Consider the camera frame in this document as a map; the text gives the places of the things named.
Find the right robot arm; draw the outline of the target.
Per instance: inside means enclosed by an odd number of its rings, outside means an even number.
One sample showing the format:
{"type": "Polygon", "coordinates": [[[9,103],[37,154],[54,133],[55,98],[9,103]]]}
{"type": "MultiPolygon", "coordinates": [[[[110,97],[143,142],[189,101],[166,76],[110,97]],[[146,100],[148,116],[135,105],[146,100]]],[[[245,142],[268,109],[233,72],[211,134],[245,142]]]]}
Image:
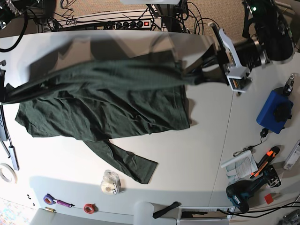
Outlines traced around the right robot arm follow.
{"type": "Polygon", "coordinates": [[[7,99],[6,86],[14,72],[24,72],[32,57],[30,35],[42,30],[44,0],[2,0],[0,2],[0,101],[7,99]]]}

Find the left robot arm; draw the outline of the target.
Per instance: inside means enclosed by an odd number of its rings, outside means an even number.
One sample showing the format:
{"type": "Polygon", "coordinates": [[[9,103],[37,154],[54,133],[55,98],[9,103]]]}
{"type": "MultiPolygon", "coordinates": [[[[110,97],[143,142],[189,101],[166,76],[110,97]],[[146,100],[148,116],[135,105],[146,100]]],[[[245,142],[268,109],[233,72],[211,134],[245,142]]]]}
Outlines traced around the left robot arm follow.
{"type": "Polygon", "coordinates": [[[196,85],[225,83],[235,92],[246,92],[252,83],[250,73],[269,63],[287,63],[293,58],[295,44],[289,24],[273,0],[244,0],[243,42],[233,43],[210,22],[217,39],[188,75],[196,85]]]}

